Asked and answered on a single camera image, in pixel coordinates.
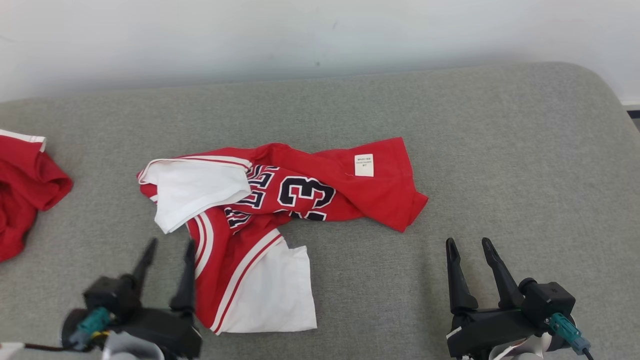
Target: care label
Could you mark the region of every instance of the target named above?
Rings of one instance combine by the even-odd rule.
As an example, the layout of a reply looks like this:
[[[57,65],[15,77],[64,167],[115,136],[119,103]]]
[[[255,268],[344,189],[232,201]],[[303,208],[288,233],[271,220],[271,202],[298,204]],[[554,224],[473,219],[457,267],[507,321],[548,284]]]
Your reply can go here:
[[[373,176],[373,154],[355,156],[356,176]]]

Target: red fabric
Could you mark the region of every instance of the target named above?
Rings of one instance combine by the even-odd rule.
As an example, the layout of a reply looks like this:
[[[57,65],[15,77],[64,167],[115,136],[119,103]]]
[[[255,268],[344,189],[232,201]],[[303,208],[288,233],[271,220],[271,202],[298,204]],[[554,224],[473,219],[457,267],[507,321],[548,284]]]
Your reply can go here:
[[[46,211],[71,191],[71,179],[41,142],[0,135],[0,261],[24,248],[36,211]]]
[[[373,177],[355,176],[355,156],[362,154],[373,154]],[[273,241],[265,237],[276,227],[292,218],[341,221],[369,217],[403,232],[428,201],[415,189],[402,138],[315,154],[271,143],[255,149],[228,147],[181,158],[203,155],[230,156],[252,163],[247,170],[250,196],[208,209],[187,222],[198,248],[205,249],[207,243],[212,247],[210,256],[203,250],[196,259],[198,265],[205,261],[196,279],[196,314],[216,333],[223,321],[220,312],[232,302],[232,298],[224,300],[225,294],[233,297],[239,284],[232,277],[243,276],[250,267],[247,260],[257,261],[268,251]],[[305,194],[303,187],[315,190]],[[141,185],[141,191],[147,197],[157,194],[154,184]],[[212,231],[207,230],[207,223]]]

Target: gray fabric surface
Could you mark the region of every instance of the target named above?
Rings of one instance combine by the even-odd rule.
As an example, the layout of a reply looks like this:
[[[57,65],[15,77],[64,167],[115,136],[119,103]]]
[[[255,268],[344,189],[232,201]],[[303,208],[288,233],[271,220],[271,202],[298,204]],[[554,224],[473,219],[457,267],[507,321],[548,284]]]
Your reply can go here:
[[[144,301],[165,306],[184,229],[163,236],[135,174],[149,160],[284,142],[313,152],[403,136],[431,200],[407,232],[371,220],[295,221],[319,328],[204,331],[204,359],[447,359],[444,241],[482,307],[497,290],[480,239],[516,281],[557,281],[596,359],[640,354],[640,133],[609,87],[562,63],[137,90],[0,105],[0,128],[49,139],[74,190],[0,263],[0,341],[55,344],[81,292],[161,239]],[[17,359],[98,359],[23,352]],[[570,351],[550,359],[575,359]]]

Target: white stripe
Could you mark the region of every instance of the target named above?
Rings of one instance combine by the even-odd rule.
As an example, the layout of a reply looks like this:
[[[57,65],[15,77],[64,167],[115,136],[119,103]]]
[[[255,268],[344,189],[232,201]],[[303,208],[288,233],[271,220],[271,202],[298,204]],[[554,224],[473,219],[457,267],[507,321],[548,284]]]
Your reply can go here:
[[[280,231],[278,231],[278,229],[271,230],[270,232],[267,233],[267,235],[262,237],[262,239],[260,239],[260,241],[258,241],[251,248],[251,250],[249,250],[249,252],[246,253],[242,261],[240,261],[240,264],[238,264],[237,268],[234,270],[234,274],[231,276],[231,280],[229,280],[229,283],[227,284],[227,289],[225,290],[224,296],[222,296],[222,300],[220,301],[220,305],[218,306],[218,311],[216,312],[216,319],[213,321],[213,325],[210,327],[212,331],[215,331],[216,328],[218,327],[222,314],[225,312],[225,308],[227,307],[227,304],[231,299],[231,294],[233,294],[234,289],[236,288],[236,284],[238,283],[238,281],[240,281],[240,276],[242,276],[242,273],[244,272],[245,268],[249,265],[249,262],[251,262],[253,257],[255,257],[256,254],[258,254],[262,249],[264,249],[264,247],[267,246],[271,240],[275,239],[279,235],[280,235]],[[276,245],[280,241],[274,241],[274,243],[271,244],[270,247]],[[257,258],[251,264],[251,267],[253,267],[258,261],[260,261],[262,256],[264,256],[267,253],[267,251],[268,249],[263,251],[260,257]],[[220,330],[217,332],[217,334],[221,333],[222,331],[223,329],[222,327],[220,327]]]
[[[18,139],[26,142],[41,142],[42,146],[40,146],[40,152],[43,152],[45,145],[47,145],[47,138],[44,136],[24,135],[24,134],[18,134],[18,133],[14,133],[14,132],[2,130],[2,129],[0,129],[0,135],[8,136],[10,138],[14,138],[14,139]]]
[[[198,215],[197,217],[195,217],[196,219],[196,223],[198,224],[198,231],[200,232],[200,237],[198,238],[198,250],[196,250],[196,261],[198,261],[200,259],[200,253],[202,252],[202,249],[204,248],[204,243],[205,241],[207,241],[204,238],[204,229],[202,229],[202,222],[200,221],[200,215]]]
[[[211,221],[209,221],[207,214],[200,214],[200,218],[202,219],[202,223],[204,224],[205,239],[207,240],[207,242],[204,244],[204,253],[202,254],[202,259],[198,263],[198,266],[196,266],[196,279],[198,278],[198,276],[200,276],[200,273],[202,273],[202,270],[204,270],[205,266],[207,266],[209,256],[211,256],[211,250],[213,249],[214,241],[213,226],[211,226]]]
[[[171,161],[184,161],[184,162],[192,162],[192,163],[212,163],[211,160],[231,161],[231,162],[234,162],[234,163],[239,163],[239,164],[242,164],[242,165],[230,164],[230,163],[215,163],[215,164],[220,165],[220,166],[224,166],[224,167],[237,167],[237,168],[243,169],[244,171],[247,170],[244,166],[246,166],[248,168],[251,168],[251,166],[252,166],[251,161],[248,161],[246,159],[241,159],[241,158],[234,158],[232,156],[186,156],[184,158],[175,158],[175,159],[155,159],[155,160],[149,161],[149,164],[147,164],[147,166],[144,168],[144,170],[142,170],[142,172],[140,172],[140,175],[138,176],[138,184],[140,184],[140,185],[149,184],[148,181],[145,181],[145,177],[147,176],[147,172],[148,172],[149,168],[151,167],[151,165],[153,165],[155,163],[160,163],[160,162],[165,162],[165,161],[169,161],[169,162],[171,162]]]

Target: clothing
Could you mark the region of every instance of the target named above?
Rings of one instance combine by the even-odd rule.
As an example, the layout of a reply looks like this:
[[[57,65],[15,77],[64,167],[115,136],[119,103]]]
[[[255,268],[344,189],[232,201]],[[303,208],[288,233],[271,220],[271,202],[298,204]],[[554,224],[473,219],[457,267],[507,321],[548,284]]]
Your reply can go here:
[[[216,334],[317,327],[306,248],[289,249],[279,225],[369,217],[404,231],[428,200],[401,138],[315,154],[224,148],[151,161],[138,182],[161,228],[186,223],[197,242],[196,314]]]
[[[46,211],[73,182],[44,152],[46,139],[0,130],[0,261],[24,248],[36,211]]]

